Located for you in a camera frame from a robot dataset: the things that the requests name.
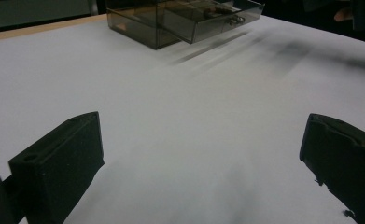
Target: clear plastic container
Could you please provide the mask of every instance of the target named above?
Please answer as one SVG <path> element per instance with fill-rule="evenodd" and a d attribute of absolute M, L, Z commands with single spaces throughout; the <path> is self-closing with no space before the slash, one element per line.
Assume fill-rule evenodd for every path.
<path fill-rule="evenodd" d="M 257 20 L 249 0 L 106 0 L 109 27 L 153 49 L 190 44 Z"/>

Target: dark floor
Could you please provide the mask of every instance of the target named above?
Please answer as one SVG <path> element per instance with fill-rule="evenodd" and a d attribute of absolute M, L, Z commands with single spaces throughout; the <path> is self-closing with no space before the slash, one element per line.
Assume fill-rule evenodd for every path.
<path fill-rule="evenodd" d="M 365 41 L 365 31 L 353 31 L 351 21 L 336 22 L 333 19 L 339 9 L 349 6 L 348 2 L 335 1 L 313 12 L 304 11 L 302 0 L 266 0 L 265 3 L 265 16 Z"/>

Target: drawer handle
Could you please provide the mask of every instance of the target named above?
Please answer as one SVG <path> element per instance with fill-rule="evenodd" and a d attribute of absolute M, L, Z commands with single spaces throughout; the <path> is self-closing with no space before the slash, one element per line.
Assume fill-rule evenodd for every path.
<path fill-rule="evenodd" d="M 246 21 L 246 18 L 234 15 L 229 19 L 229 25 L 236 26 L 236 25 L 243 24 L 245 21 Z"/>

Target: white table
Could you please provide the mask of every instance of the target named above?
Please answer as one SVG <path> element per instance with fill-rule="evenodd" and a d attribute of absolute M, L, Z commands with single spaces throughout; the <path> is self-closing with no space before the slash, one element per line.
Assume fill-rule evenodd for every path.
<path fill-rule="evenodd" d="M 365 131 L 365 43 L 259 21 L 153 50 L 96 21 L 0 40 L 0 176 L 99 111 L 105 166 L 65 223 L 349 224 L 299 161 L 308 115 Z"/>

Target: table surface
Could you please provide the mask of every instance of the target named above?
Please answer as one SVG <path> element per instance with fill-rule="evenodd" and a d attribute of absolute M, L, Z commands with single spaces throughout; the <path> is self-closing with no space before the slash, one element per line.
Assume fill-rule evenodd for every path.
<path fill-rule="evenodd" d="M 3 179 L 91 111 L 105 166 L 65 223 L 355 223 L 299 151 L 310 113 L 365 131 L 364 42 L 264 16 L 160 50 L 105 20 L 0 40 Z"/>

